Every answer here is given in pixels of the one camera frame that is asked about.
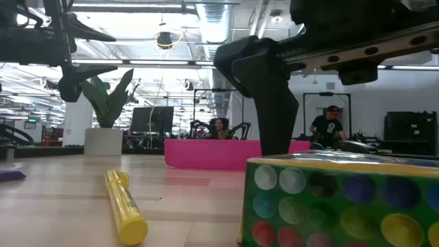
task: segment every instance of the pink bin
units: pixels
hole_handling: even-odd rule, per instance
[[[308,141],[292,141],[289,153],[309,146]],[[170,167],[245,171],[247,160],[259,156],[259,141],[165,139],[165,162]]]

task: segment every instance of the black t-shirt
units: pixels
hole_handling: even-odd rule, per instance
[[[338,120],[328,120],[323,115],[316,117],[312,125],[316,127],[317,133],[321,134],[324,140],[331,142],[334,138],[334,134],[343,130],[342,124]]]

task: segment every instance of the polka dot box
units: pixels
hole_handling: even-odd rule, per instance
[[[439,163],[309,151],[248,161],[244,247],[439,247]]]

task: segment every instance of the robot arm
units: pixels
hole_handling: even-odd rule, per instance
[[[235,135],[236,131],[238,129],[242,128],[242,134],[241,134],[241,140],[247,140],[248,131],[250,129],[251,123],[240,123],[237,126],[233,127],[232,129],[227,131],[227,137],[230,137],[230,139],[233,138],[233,135]]]
[[[419,11],[411,2],[291,0],[304,34],[279,42],[250,36],[218,48],[215,67],[254,98],[263,155],[288,152],[298,111],[288,88],[292,71],[336,70],[343,85],[361,84],[375,81],[387,58],[439,47],[437,1],[420,0],[429,4]]]
[[[41,27],[43,20],[27,9],[24,0],[0,3],[0,61],[21,65],[47,64],[61,66],[63,77],[58,83],[60,96],[66,102],[76,102],[82,92],[81,83],[95,75],[113,71],[116,66],[88,65],[77,68],[72,65],[71,53],[76,52],[75,38],[116,41],[115,38],[97,32],[69,13],[74,0],[44,0],[45,14],[51,17],[48,27]],[[18,26],[17,14],[34,19],[34,28]]]

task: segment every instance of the white planter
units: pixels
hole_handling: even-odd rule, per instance
[[[89,156],[120,156],[123,130],[88,128],[85,130],[84,154]]]

